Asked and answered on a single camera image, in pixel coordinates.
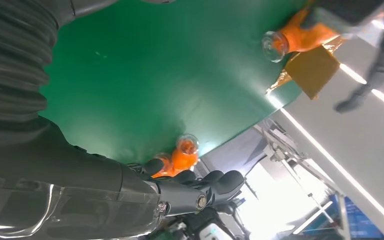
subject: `metal stand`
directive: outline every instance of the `metal stand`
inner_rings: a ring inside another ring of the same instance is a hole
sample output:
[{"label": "metal stand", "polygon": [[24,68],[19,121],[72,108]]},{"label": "metal stand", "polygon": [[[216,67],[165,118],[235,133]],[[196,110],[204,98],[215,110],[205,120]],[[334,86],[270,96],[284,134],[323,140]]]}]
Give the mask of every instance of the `metal stand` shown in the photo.
[{"label": "metal stand", "polygon": [[[272,156],[270,157],[270,159],[272,161],[281,162],[283,166],[286,168],[286,170],[291,174],[291,176],[298,183],[298,185],[302,188],[305,194],[307,194],[309,198],[314,200],[314,202],[316,203],[316,206],[326,216],[330,225],[335,229],[337,234],[341,236],[343,240],[351,240],[350,226],[348,222],[347,208],[345,206],[344,192],[336,185],[336,183],[334,183],[328,177],[324,176],[317,169],[315,169],[310,164],[308,164],[308,162],[306,162],[306,159],[302,158],[302,155],[297,154],[297,151],[292,146],[285,143],[285,141],[280,136],[277,136],[272,132],[267,132],[266,130],[262,129],[258,125],[254,126],[254,129],[257,130],[259,133],[261,133],[269,142],[269,145],[272,148],[271,150],[273,150],[273,152],[271,152]],[[289,165],[287,160],[295,161],[298,165],[300,165],[305,170],[307,170],[311,175],[313,175],[322,183],[324,183],[328,188],[335,191],[335,194],[338,198],[339,215],[341,219],[340,225],[328,215],[328,213],[322,207],[322,205],[314,198],[313,193],[310,191],[307,191],[307,189],[302,184],[302,180],[300,176]]]}]

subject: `white wall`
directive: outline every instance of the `white wall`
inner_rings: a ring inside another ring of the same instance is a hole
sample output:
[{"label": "white wall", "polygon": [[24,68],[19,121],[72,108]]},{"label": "white wall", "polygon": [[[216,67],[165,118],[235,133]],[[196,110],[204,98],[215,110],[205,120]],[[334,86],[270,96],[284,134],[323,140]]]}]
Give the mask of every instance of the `white wall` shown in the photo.
[{"label": "white wall", "polygon": [[[376,49],[362,40],[346,42],[336,57],[364,76]],[[358,85],[339,70],[318,100],[305,94],[285,109],[384,208],[384,103],[373,94],[354,112],[338,114],[334,105]],[[342,175],[328,159],[281,113],[273,117],[310,157],[345,191],[384,233],[384,215]]]}]

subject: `metal frame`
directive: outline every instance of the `metal frame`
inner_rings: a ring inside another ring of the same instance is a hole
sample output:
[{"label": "metal frame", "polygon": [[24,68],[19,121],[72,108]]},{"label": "metal frame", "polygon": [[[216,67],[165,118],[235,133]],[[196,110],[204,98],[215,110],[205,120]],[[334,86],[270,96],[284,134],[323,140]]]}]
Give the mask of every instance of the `metal frame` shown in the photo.
[{"label": "metal frame", "polygon": [[[262,129],[260,126],[255,125],[253,127],[257,132],[263,135],[263,137],[267,138],[266,134],[264,133],[265,130]],[[336,183],[334,183],[332,180],[330,180],[328,177],[320,173],[317,169],[315,169],[313,166],[311,166],[308,162],[306,162],[306,159],[300,158],[295,153],[293,154],[285,154],[290,152],[290,149],[284,146],[284,144],[277,138],[272,135],[270,135],[270,141],[273,141],[275,144],[275,147],[273,145],[270,145],[273,149],[273,156],[268,156],[273,161],[278,161],[283,164],[283,166],[286,168],[286,170],[291,174],[291,176],[295,179],[297,184],[302,188],[302,190],[307,194],[309,198],[312,198],[314,202],[316,203],[316,206],[319,210],[322,211],[322,213],[326,216],[329,223],[332,225],[333,228],[335,228],[335,231],[338,235],[342,237],[343,240],[351,240],[351,232],[350,232],[350,226],[347,216],[347,208],[345,205],[345,194],[344,192],[338,187]],[[313,197],[313,193],[310,191],[307,191],[304,185],[302,184],[300,176],[297,174],[297,172],[289,165],[287,162],[288,159],[291,159],[295,161],[298,165],[303,167],[307,172],[309,172],[311,175],[316,177],[318,180],[320,180],[322,183],[324,183],[328,188],[335,191],[335,194],[338,198],[338,208],[339,208],[339,215],[341,218],[341,225],[339,225],[337,222],[335,222],[328,213],[323,209],[322,205]]]}]

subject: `screw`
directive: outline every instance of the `screw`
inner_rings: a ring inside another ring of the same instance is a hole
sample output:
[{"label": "screw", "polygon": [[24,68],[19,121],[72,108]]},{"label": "screw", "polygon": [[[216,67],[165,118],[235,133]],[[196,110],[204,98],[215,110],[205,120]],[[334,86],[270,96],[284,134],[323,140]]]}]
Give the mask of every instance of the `screw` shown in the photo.
[{"label": "screw", "polygon": [[204,195],[200,195],[198,197],[198,201],[196,202],[196,206],[199,210],[203,209],[207,204],[207,198]]},{"label": "screw", "polygon": [[156,207],[156,210],[160,213],[164,212],[166,210],[166,203],[165,202],[161,202],[158,204],[158,206]]}]

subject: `led light strip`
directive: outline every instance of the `led light strip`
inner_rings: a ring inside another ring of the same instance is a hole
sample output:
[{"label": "led light strip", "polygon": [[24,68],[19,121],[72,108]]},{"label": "led light strip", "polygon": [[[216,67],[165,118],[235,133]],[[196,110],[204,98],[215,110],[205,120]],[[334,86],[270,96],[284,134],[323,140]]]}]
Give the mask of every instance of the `led light strip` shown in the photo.
[{"label": "led light strip", "polygon": [[293,231],[293,234],[300,234],[308,225],[310,225],[314,220],[316,220],[316,218],[320,216],[323,213],[323,211],[328,209],[328,207],[330,207],[332,204],[333,204],[332,201],[329,201],[328,203],[326,203],[321,209],[319,209],[316,213],[311,215],[311,217],[309,217],[303,224],[301,224],[297,229],[295,229],[295,231]]},{"label": "led light strip", "polygon": [[[366,84],[367,81],[362,78],[358,73],[353,71],[351,68],[349,68],[347,65],[341,63],[340,68],[348,74],[352,79],[355,81]],[[384,102],[384,94],[376,89],[373,89],[371,91],[376,97],[378,97],[381,101]],[[322,145],[314,139],[313,136],[310,135],[310,133],[305,130],[305,128],[297,121],[295,118],[286,111],[279,99],[273,95],[267,95],[268,100],[270,103],[275,107],[280,109],[280,112],[285,115],[285,117],[323,154],[327,160],[364,196],[366,199],[384,216],[384,207],[375,200],[375,198],[370,195],[367,190],[361,186],[361,184],[347,171],[345,168],[332,156],[330,153],[322,147]]]}]

